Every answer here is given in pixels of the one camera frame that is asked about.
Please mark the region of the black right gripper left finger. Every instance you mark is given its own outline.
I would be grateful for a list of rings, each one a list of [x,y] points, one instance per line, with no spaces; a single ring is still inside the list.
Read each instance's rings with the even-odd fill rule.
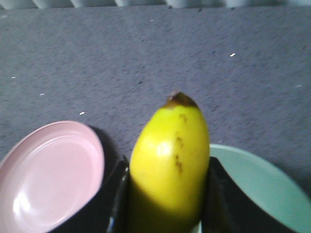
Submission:
[[[110,181],[112,182],[114,193],[106,232],[125,233],[127,232],[127,201],[129,186],[129,162],[125,156],[117,161]]]

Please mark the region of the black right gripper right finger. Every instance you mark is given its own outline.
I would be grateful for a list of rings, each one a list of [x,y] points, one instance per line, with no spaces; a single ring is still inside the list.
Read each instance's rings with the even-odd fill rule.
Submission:
[[[234,198],[238,187],[220,161],[211,157],[201,222],[203,233],[243,233],[245,227]]]

